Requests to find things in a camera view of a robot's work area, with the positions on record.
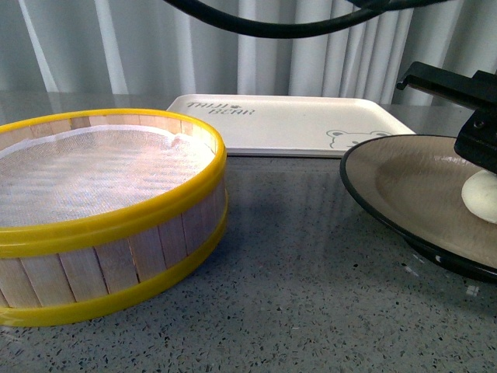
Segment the white curtain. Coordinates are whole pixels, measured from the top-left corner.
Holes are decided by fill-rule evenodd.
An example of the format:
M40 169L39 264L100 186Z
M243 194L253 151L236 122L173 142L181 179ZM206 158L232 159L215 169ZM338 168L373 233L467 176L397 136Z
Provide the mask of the white curtain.
M306 23L345 0L204 0L248 19ZM239 36L161 0L0 2L0 89L175 98L187 93L356 97L446 104L394 86L413 61L463 75L497 69L497 1L389 12L301 40Z

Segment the sieve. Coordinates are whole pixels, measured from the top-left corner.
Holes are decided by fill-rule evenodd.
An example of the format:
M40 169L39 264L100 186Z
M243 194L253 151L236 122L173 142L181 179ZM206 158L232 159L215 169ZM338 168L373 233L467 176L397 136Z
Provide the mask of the sieve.
M211 126L160 110L0 127L0 323L91 319L182 280L224 232L225 163Z

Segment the speckled countertop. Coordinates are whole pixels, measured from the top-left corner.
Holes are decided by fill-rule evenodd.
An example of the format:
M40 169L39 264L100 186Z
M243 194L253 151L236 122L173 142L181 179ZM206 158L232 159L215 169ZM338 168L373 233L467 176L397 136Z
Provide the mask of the speckled countertop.
M170 101L0 92L0 123ZM469 117L386 109L422 133ZM103 318L0 327L0 371L497 371L497 287L416 254L348 195L338 160L229 158L227 181L228 230L192 275Z

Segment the mesh screen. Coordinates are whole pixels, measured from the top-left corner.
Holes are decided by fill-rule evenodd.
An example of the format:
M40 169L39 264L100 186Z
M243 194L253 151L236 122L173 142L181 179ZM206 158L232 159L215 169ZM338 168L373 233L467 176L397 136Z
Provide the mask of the mesh screen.
M114 211L167 192L214 158L201 141L154 127L82 128L0 152L0 226Z

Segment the dough ball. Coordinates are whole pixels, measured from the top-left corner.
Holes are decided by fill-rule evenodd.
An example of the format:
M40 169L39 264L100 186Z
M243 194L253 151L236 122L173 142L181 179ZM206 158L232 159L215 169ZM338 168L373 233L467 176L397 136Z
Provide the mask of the dough ball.
M497 175L482 170L463 185L461 193L467 209L479 218L497 224Z

